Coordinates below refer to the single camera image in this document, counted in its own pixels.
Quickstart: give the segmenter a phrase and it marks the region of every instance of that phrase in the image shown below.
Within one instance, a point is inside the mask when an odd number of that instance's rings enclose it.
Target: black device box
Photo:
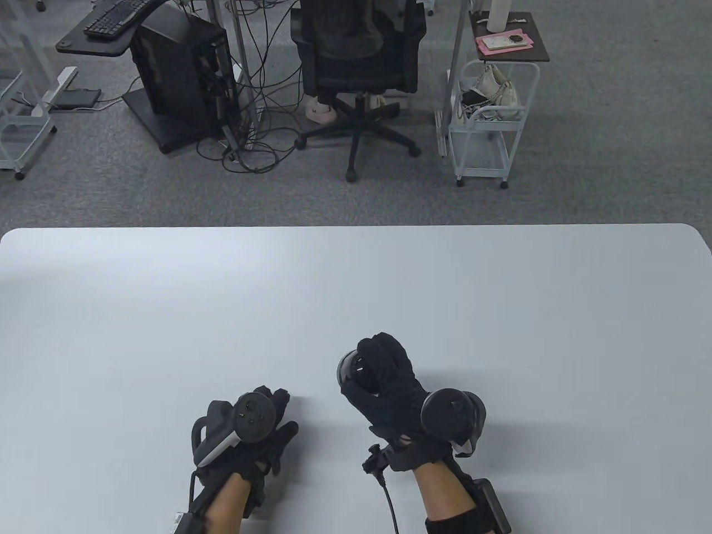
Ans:
[[[236,126],[237,84],[231,65],[221,69],[218,59],[220,54],[230,57],[223,28],[163,5],[136,30],[131,54],[153,113],[178,120],[193,132],[184,136],[184,143],[165,147],[159,142],[162,152],[221,137],[223,125]]]

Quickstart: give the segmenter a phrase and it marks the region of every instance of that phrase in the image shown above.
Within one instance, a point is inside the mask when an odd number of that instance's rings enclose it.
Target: wrist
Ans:
[[[413,470],[430,521],[450,519],[476,508],[475,502],[443,461]]]
[[[227,532],[239,525],[251,488],[249,481],[239,473],[230,475],[205,513],[210,533]]]

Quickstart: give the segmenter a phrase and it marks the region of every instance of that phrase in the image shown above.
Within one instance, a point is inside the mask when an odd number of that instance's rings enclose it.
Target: chair base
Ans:
[[[354,162],[356,160],[356,151],[358,151],[358,142],[361,139],[363,132],[375,133],[376,135],[388,139],[389,141],[403,145],[408,149],[408,154],[411,157],[418,157],[422,153],[422,151],[418,148],[418,145],[416,145],[412,139],[403,134],[399,134],[395,130],[391,130],[378,122],[384,117],[396,118],[400,114],[400,104],[388,104],[382,108],[366,111],[365,96],[363,93],[358,93],[356,95],[355,108],[352,108],[338,98],[334,99],[332,105],[334,108],[346,115],[346,118],[338,120],[333,124],[322,126],[311,130],[310,132],[300,134],[295,140],[294,146],[297,150],[303,150],[307,146],[307,139],[309,137],[353,130],[351,137],[351,153],[349,154],[349,167],[346,171],[347,182],[355,182],[358,179],[356,170],[354,169]]]

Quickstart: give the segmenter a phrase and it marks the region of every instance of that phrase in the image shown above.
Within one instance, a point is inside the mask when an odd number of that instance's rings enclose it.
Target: office chair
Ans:
[[[357,61],[334,59],[320,54],[313,24],[314,13],[309,12],[308,5],[309,2],[302,2],[301,9],[290,10],[292,41],[297,45],[302,60],[304,92],[308,95],[333,94],[334,98],[329,104],[345,118],[301,134],[294,146],[302,150],[309,137],[351,130],[351,153],[346,171],[348,182],[355,182],[358,178],[354,161],[363,132],[371,132],[399,143],[407,147],[411,157],[418,157],[421,150],[413,140],[380,122],[383,118],[398,116],[400,105],[392,103],[366,111],[365,93],[378,95],[389,89],[406,93],[417,91],[418,45],[426,32],[422,4],[417,4],[416,0],[405,0],[403,11],[396,15],[387,15],[375,4],[373,22],[383,37],[383,45],[378,54]],[[355,107],[336,98],[336,93],[356,93]]]

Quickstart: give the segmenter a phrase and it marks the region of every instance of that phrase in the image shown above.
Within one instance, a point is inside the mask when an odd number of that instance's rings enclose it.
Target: shoe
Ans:
[[[378,108],[385,108],[386,97],[383,95],[368,95],[368,107],[367,110],[376,110]]]
[[[317,124],[325,125],[337,119],[336,110],[328,104],[319,103],[314,97],[307,103],[307,118]]]

